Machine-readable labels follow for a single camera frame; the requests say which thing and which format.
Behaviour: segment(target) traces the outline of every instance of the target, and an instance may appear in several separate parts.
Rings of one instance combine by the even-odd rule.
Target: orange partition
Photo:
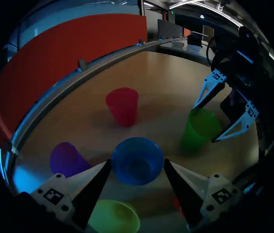
[[[110,52],[147,41],[145,16],[101,14],[73,19],[23,46],[0,74],[0,147],[34,103],[56,82]]]
[[[186,28],[183,28],[184,31],[183,31],[183,36],[184,37],[187,37],[188,35],[191,35],[191,31],[189,29],[186,29]]]

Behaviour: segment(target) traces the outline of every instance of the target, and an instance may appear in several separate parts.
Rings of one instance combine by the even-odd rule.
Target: wooden table
[[[194,172],[204,176],[221,173],[232,180],[257,161],[255,127],[238,137],[209,143],[195,154],[179,150],[188,114],[209,72],[210,68],[183,58],[141,52],[99,73],[63,99],[33,130],[20,151],[23,159],[16,164],[18,190],[33,191],[52,176],[49,158],[60,142],[71,142],[96,165],[110,158],[116,145],[129,137],[153,140],[165,158]],[[105,104],[106,95],[119,87],[139,93],[138,120],[131,128],[119,127]],[[230,91],[226,87],[205,107],[222,125],[229,120],[220,102]],[[100,196],[132,204],[141,219],[139,232],[187,232],[173,197],[164,171],[152,183],[139,187],[128,186],[111,173]]]

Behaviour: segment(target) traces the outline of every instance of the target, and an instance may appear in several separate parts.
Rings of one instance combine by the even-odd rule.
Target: tabletop
[[[194,154],[179,149],[188,114],[210,71],[180,57],[140,52],[97,74],[58,103],[32,131],[16,163],[17,190],[33,191],[52,176],[49,158],[58,143],[72,143],[94,166],[110,158],[129,137],[156,142],[165,158],[201,175],[221,173],[232,180],[258,159],[255,126],[238,137],[208,143]],[[119,127],[105,104],[106,95],[120,87],[139,93],[138,119],[130,128]],[[205,106],[222,126],[229,120],[220,103],[230,91],[226,86]],[[141,220],[139,232],[187,232],[185,219],[173,206],[174,196],[164,171],[144,186],[128,186],[111,172],[100,199],[133,205]]]

